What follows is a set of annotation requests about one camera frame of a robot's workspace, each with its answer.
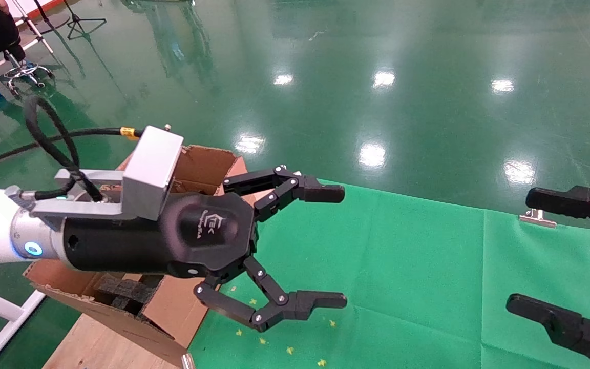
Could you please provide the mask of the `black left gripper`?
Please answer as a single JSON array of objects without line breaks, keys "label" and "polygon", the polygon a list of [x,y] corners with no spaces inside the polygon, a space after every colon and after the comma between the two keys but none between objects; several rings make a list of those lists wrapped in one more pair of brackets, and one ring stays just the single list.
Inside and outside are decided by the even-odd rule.
[{"label": "black left gripper", "polygon": [[[81,271],[205,277],[194,288],[195,297],[206,308],[257,332],[283,320],[307,320],[316,308],[347,306],[342,293],[284,292],[251,256],[256,250],[256,222],[265,222],[296,199],[340,203],[346,196],[343,186],[322,184],[277,166],[227,177],[223,191],[231,194],[173,194],[158,220],[66,219],[66,262]],[[254,207],[241,198],[259,192],[267,194],[256,199]],[[243,272],[268,300],[260,309],[216,289]]]}]

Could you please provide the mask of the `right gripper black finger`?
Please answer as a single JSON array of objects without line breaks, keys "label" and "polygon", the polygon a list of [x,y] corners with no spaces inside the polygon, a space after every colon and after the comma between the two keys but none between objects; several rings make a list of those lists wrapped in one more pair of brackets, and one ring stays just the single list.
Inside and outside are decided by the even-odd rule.
[{"label": "right gripper black finger", "polygon": [[575,219],[590,219],[590,188],[575,186],[560,192],[536,187],[529,190],[526,206]]},{"label": "right gripper black finger", "polygon": [[511,294],[506,309],[543,325],[550,341],[590,360],[590,319],[580,313],[522,294]]}]

